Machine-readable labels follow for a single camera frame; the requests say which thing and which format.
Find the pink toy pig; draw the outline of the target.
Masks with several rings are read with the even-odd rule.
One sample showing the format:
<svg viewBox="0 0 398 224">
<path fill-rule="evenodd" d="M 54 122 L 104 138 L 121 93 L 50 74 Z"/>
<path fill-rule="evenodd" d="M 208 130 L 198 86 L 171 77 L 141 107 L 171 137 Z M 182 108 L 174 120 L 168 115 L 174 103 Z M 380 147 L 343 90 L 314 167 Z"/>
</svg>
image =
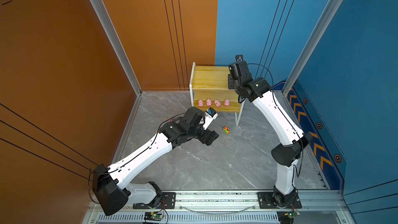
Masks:
<svg viewBox="0 0 398 224">
<path fill-rule="evenodd" d="M 206 100 L 206 105 L 207 105 L 207 107 L 211 107 L 211 106 L 212 106 L 212 101 L 211 101 L 211 99 L 207 99 L 207 100 Z"/>
<path fill-rule="evenodd" d="M 220 102 L 219 100 L 214 100 L 214 104 L 215 104 L 217 107 L 221 107 L 221 102 Z"/>
<path fill-rule="evenodd" d="M 202 108 L 204 106 L 204 102 L 202 100 L 198 100 L 198 106 Z"/>
<path fill-rule="evenodd" d="M 225 107 L 229 107 L 230 106 L 230 100 L 229 99 L 225 99 L 224 106 Z"/>
</svg>

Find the orange green toy car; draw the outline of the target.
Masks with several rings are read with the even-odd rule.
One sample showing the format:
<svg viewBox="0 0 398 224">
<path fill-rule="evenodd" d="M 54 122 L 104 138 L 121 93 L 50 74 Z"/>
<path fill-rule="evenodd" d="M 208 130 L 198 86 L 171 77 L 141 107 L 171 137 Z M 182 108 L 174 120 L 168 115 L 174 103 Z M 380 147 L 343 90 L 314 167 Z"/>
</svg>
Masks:
<svg viewBox="0 0 398 224">
<path fill-rule="evenodd" d="M 230 128 L 228 126 L 224 126 L 223 131 L 225 134 L 230 134 Z"/>
</svg>

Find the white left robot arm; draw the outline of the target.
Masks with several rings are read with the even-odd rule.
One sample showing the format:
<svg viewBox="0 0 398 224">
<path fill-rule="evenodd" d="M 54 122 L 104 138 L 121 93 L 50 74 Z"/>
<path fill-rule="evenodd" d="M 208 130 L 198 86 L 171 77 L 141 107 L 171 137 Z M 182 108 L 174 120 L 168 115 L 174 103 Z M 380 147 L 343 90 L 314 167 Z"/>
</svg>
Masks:
<svg viewBox="0 0 398 224">
<path fill-rule="evenodd" d="M 106 216 L 112 216 L 126 205 L 142 204 L 148 208 L 162 205 L 163 192 L 153 181 L 134 184 L 132 180 L 164 154 L 190 140 L 198 140 L 207 146 L 219 137 L 209 130 L 217 118 L 215 109 L 202 111 L 190 107 L 159 125 L 155 135 L 143 146 L 125 158 L 109 166 L 97 166 L 91 174 L 92 192 Z"/>
</svg>

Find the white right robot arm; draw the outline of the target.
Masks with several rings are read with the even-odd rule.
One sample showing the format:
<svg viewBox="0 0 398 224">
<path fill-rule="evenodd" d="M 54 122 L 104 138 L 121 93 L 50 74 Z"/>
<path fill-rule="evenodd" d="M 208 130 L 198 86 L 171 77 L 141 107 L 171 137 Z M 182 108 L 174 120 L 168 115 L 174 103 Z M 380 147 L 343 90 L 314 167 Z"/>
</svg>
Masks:
<svg viewBox="0 0 398 224">
<path fill-rule="evenodd" d="M 254 79 L 244 60 L 228 65 L 233 87 L 240 103 L 248 100 L 264 115 L 276 132 L 280 144 L 272 149 L 272 157 L 277 163 L 277 179 L 273 189 L 274 205 L 279 208 L 293 206 L 299 199 L 295 179 L 301 172 L 297 168 L 304 149 L 313 136 L 304 133 L 294 123 L 277 101 L 275 91 L 265 78 Z"/>
</svg>

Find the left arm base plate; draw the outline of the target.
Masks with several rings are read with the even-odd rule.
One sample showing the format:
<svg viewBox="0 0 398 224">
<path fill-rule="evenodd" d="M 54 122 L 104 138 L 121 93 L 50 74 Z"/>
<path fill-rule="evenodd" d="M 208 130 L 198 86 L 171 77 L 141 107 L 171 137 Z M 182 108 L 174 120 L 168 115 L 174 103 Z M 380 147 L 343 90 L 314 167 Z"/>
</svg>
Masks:
<svg viewBox="0 0 398 224">
<path fill-rule="evenodd" d="M 134 209 L 174 209 L 176 203 L 176 192 L 163 192 L 160 197 L 156 196 L 155 199 L 149 204 L 133 204 Z"/>
</svg>

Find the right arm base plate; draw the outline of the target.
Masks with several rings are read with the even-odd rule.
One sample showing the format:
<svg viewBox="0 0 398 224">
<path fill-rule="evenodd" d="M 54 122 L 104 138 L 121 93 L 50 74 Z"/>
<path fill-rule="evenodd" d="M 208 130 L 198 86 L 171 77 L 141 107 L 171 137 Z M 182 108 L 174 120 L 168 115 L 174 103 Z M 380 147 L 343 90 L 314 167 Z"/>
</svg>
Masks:
<svg viewBox="0 0 398 224">
<path fill-rule="evenodd" d="M 258 203 L 261 209 L 291 208 L 301 209 L 302 203 L 297 190 L 293 190 L 288 195 L 279 192 L 258 192 Z"/>
</svg>

